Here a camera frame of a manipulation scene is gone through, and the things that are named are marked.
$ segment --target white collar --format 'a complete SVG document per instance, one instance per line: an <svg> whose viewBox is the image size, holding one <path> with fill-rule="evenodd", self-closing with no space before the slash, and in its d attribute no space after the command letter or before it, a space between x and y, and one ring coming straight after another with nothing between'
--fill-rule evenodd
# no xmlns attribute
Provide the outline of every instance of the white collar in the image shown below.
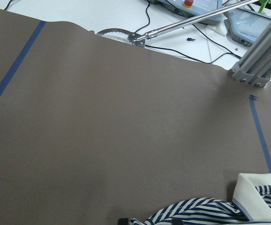
<svg viewBox="0 0 271 225"><path fill-rule="evenodd" d="M255 188L263 185L271 185L271 173L238 175L233 203L250 221L271 222L271 209Z"/></svg>

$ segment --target cloth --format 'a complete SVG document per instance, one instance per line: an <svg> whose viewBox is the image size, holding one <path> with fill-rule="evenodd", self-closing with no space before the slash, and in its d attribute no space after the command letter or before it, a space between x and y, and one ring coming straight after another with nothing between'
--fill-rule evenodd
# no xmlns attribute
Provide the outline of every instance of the cloth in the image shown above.
<svg viewBox="0 0 271 225"><path fill-rule="evenodd" d="M132 218L131 224L171 225L172 219L185 225L271 225L271 174L239 174L232 202L189 199L159 210L144 223Z"/></svg>

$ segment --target blue tape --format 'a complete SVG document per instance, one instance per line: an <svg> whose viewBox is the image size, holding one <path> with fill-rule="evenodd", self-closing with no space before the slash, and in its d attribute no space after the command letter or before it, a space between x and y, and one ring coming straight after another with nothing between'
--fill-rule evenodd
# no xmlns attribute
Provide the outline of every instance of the blue tape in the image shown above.
<svg viewBox="0 0 271 225"><path fill-rule="evenodd" d="M265 141L262 129L261 129L260 121L259 121L259 118L258 118L258 114L257 114L256 106L255 106L256 98L257 98L256 96L251 95L249 97L249 102L250 102L250 105L251 105L251 110L252 110L252 113L253 113L253 117L254 117L256 128L257 128L258 136L259 136L259 139L260 139L260 142L261 142L261 145L262 145L265 160L266 160L269 172L271 173L271 156L270 156L270 153L268 151L267 144L266 144L266 141Z"/></svg>
<svg viewBox="0 0 271 225"><path fill-rule="evenodd" d="M6 73L6 75L4 76L2 81L0 82L0 96L4 92L5 88L7 87L8 83L10 82L10 80L13 78L18 67L20 66L20 64L24 60L25 56L27 55L28 51L32 47L34 41L36 40L37 36L40 34L40 32L43 29L43 27L45 26L45 24L46 24L46 21L40 21L40 23L38 24L38 26L36 27L34 32L31 34L29 40L27 41L27 43L25 44L25 46L21 50L20 54L15 59L14 63L12 64L12 66L10 67L10 69L8 70L8 72Z"/></svg>

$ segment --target gray surface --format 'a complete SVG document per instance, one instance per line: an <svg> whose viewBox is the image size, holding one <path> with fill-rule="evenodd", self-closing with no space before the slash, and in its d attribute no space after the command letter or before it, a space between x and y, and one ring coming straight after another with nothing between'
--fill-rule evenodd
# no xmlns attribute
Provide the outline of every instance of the gray surface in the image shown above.
<svg viewBox="0 0 271 225"><path fill-rule="evenodd" d="M116 224L268 168L271 83L48 23L0 98L0 225Z"/></svg>
<svg viewBox="0 0 271 225"><path fill-rule="evenodd" d="M0 10L0 80L7 73L39 21Z"/></svg>

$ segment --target black cable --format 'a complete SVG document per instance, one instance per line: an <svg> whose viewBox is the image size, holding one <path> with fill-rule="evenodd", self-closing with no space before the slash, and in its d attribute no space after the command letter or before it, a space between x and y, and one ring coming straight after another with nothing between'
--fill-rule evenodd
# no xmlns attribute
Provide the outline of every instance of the black cable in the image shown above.
<svg viewBox="0 0 271 225"><path fill-rule="evenodd" d="M219 57L217 57L215 60L213 60L213 61L211 61L211 62L204 62L204 61L202 61L202 60L198 60L198 59L193 58L193 57L191 57L191 56L185 55L185 54L183 54L183 53L181 53L181 52L179 52L179 51L177 51L177 50L174 50L174 49L155 47L155 46L151 46L151 45L145 45L145 46L147 46L147 47L149 47L149 48L156 48L156 49L162 49L162 50L173 51L173 52L176 52L176 53L178 53L178 54L180 54L180 55L185 56L186 58L189 58L189 59L192 59L192 60L195 60L195 61L198 61L198 62L202 62L202 63L205 63L205 64L212 64L212 63L214 63L216 60L220 59L220 58L221 58L222 56L224 56L224 55L232 55L232 53L226 52L226 53L220 55Z"/></svg>
<svg viewBox="0 0 271 225"><path fill-rule="evenodd" d="M134 33L137 33L137 32L140 31L141 29L144 29L145 27L149 26L149 24L150 24L150 16L149 16L149 14L148 14L148 8L150 7L150 5L151 5L151 3L149 2L148 6L146 7L146 16L147 16L147 18L148 18L148 23L147 23L145 26L143 26L143 27L141 27L141 28L138 28Z"/></svg>
<svg viewBox="0 0 271 225"><path fill-rule="evenodd" d="M249 8L250 8L250 10L252 10L252 11L254 11L254 12L255 12L255 9L253 9L253 7L252 7L250 4L248 4L248 5L247 5L247 7L249 7Z"/></svg>
<svg viewBox="0 0 271 225"><path fill-rule="evenodd" d="M225 1L224 3L223 3L223 6L226 4L226 3L228 3L230 0L227 0L227 1Z"/></svg>
<svg viewBox="0 0 271 225"><path fill-rule="evenodd" d="M178 10L182 15L185 16L185 18L188 18L181 10L179 10L176 6L174 6L172 3L170 3L168 0L165 0L168 4L170 4L172 7L174 7L176 10ZM228 52L230 52L233 56L235 56L238 59L241 59L241 57L237 54L235 54L234 52L232 52L231 50L229 50L227 47L213 41L212 39L210 39L206 34L204 34L198 27L196 27L196 25L192 24L205 38L207 38L208 40L210 40L211 42L215 43L216 45L226 49Z"/></svg>
<svg viewBox="0 0 271 225"><path fill-rule="evenodd" d="M9 7L9 5L10 5L10 3L12 3L14 0L10 0L9 2L8 2L8 4L7 4L7 6L5 7L5 9L4 10L7 10L8 9L8 7Z"/></svg>

